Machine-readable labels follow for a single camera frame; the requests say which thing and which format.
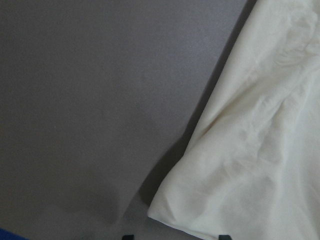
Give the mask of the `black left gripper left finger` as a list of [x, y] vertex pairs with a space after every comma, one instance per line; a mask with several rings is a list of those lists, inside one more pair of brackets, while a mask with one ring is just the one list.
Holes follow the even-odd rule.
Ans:
[[134, 235], [124, 235], [123, 240], [134, 240], [135, 236]]

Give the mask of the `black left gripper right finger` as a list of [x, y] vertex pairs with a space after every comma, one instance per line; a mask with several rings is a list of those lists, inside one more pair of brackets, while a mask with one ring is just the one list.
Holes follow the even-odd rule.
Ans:
[[231, 240], [230, 235], [219, 235], [218, 240]]

